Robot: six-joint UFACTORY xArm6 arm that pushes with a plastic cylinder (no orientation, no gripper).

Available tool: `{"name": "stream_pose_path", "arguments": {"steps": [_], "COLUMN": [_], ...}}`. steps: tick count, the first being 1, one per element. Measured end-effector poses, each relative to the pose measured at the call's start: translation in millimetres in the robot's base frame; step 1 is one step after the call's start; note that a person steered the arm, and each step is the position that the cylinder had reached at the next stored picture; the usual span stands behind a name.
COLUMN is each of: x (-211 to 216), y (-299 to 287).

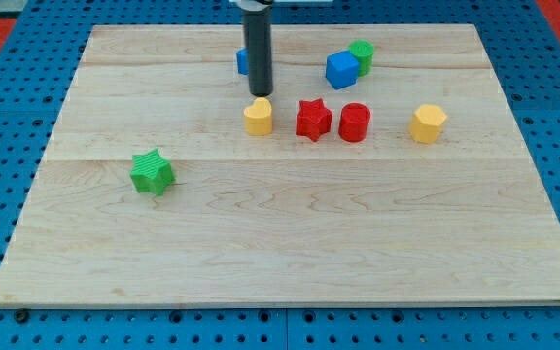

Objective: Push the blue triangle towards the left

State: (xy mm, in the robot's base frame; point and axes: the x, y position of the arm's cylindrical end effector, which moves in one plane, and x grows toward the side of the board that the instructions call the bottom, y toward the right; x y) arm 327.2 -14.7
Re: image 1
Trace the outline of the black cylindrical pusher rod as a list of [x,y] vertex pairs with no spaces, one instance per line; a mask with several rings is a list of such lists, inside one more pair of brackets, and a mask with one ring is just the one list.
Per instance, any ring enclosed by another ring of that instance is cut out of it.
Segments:
[[256,97],[266,97],[273,92],[271,4],[271,1],[242,1],[249,90]]

